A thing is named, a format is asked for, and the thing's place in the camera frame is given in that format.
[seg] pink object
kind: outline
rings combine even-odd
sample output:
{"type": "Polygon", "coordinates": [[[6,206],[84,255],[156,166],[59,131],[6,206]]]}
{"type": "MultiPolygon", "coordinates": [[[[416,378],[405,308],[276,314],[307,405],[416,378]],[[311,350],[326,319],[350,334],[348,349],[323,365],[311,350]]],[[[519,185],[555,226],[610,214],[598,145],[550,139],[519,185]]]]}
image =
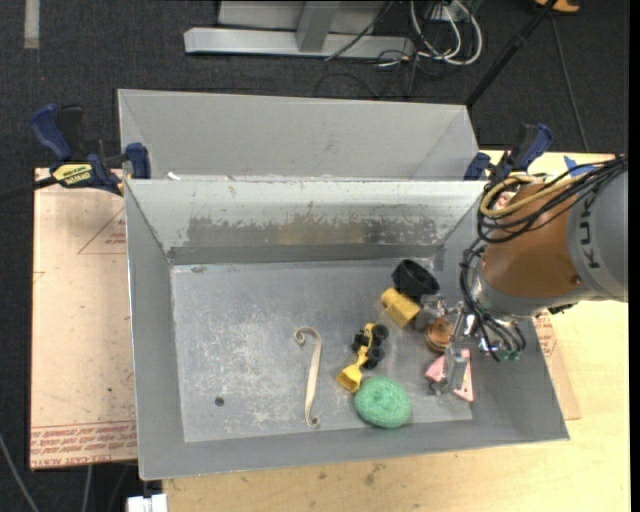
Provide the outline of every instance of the pink object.
{"type": "MultiPolygon", "coordinates": [[[[454,389],[452,393],[467,402],[473,402],[473,385],[471,382],[471,353],[469,349],[463,348],[461,353],[469,360],[467,370],[464,372],[464,379],[462,381],[462,388],[454,389]]],[[[440,356],[436,359],[424,376],[432,382],[440,382],[444,377],[444,356],[440,356]]]]}

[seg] green sponge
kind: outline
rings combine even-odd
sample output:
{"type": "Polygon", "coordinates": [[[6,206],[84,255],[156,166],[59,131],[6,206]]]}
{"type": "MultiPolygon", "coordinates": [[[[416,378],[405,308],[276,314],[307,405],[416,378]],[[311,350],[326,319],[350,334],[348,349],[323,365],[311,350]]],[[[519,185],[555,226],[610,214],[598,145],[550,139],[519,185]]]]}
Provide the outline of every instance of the green sponge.
{"type": "Polygon", "coordinates": [[[369,377],[354,397],[358,415],[367,423],[382,428],[398,428],[411,416],[407,391],[388,377],[369,377]]]}

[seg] yellow plastic object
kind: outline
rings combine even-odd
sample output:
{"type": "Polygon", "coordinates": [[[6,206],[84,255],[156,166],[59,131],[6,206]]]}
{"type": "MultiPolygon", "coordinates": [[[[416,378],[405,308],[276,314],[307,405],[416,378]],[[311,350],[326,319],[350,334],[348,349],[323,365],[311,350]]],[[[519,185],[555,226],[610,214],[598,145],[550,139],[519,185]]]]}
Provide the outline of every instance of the yellow plastic object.
{"type": "Polygon", "coordinates": [[[336,380],[351,393],[355,393],[360,389],[360,382],[362,382],[362,372],[360,371],[360,367],[369,360],[367,354],[369,353],[369,349],[373,343],[373,335],[371,334],[371,331],[375,325],[376,324],[374,323],[369,323],[364,326],[363,333],[369,339],[369,343],[362,345],[358,349],[358,360],[347,366],[336,377],[336,380]]]}
{"type": "Polygon", "coordinates": [[[380,298],[386,313],[400,328],[406,326],[420,312],[418,304],[395,288],[388,288],[380,298]]]}
{"type": "Polygon", "coordinates": [[[336,377],[336,380],[351,393],[355,393],[360,389],[360,382],[362,382],[362,372],[360,367],[367,362],[367,347],[361,347],[358,349],[358,360],[347,366],[340,372],[340,375],[336,377]]]}

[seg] orange object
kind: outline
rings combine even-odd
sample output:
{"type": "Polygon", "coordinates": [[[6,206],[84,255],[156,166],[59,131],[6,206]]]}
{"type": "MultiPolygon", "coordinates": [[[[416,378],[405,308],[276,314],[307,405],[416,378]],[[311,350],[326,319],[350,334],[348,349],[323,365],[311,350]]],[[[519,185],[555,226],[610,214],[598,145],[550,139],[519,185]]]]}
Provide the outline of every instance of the orange object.
{"type": "MultiPolygon", "coordinates": [[[[544,7],[547,3],[547,0],[536,0],[536,4],[540,7],[544,7]]],[[[580,9],[580,1],[579,0],[558,0],[556,5],[553,6],[554,11],[560,11],[564,13],[575,13],[580,9]]]]}

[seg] dirt stain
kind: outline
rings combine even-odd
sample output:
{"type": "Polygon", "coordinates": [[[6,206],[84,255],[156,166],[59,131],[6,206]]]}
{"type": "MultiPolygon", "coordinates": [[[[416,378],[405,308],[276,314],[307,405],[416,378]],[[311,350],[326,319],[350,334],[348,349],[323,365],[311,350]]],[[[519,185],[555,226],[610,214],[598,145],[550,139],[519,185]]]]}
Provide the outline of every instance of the dirt stain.
{"type": "Polygon", "coordinates": [[[375,487],[375,485],[376,485],[376,480],[375,480],[376,473],[378,473],[379,471],[383,470],[385,467],[386,466],[384,464],[374,464],[373,465],[373,470],[364,479],[365,485],[367,485],[368,487],[375,487]]]}

